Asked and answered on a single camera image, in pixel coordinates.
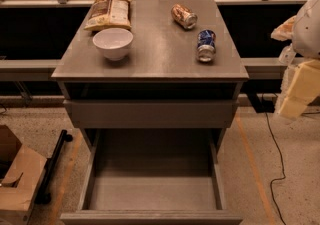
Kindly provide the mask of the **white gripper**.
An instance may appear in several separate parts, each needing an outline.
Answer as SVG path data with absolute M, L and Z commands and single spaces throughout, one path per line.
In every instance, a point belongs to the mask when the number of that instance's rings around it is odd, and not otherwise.
M 296 16 L 292 16 L 275 28 L 271 38 L 278 41 L 291 40 L 295 19 Z M 286 120 L 297 119 L 320 95 L 320 61 L 309 59 L 295 65 L 295 56 L 292 45 L 284 47 L 279 56 L 279 62 L 286 69 L 276 103 L 276 114 Z

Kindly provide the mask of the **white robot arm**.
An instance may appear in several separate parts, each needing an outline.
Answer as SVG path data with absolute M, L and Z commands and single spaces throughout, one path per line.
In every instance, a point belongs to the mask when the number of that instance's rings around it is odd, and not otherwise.
M 271 33 L 273 39 L 290 40 L 279 61 L 290 66 L 300 54 L 305 61 L 294 68 L 290 83 L 284 82 L 276 113 L 290 120 L 298 118 L 320 95 L 320 0 L 308 0 L 295 16 Z

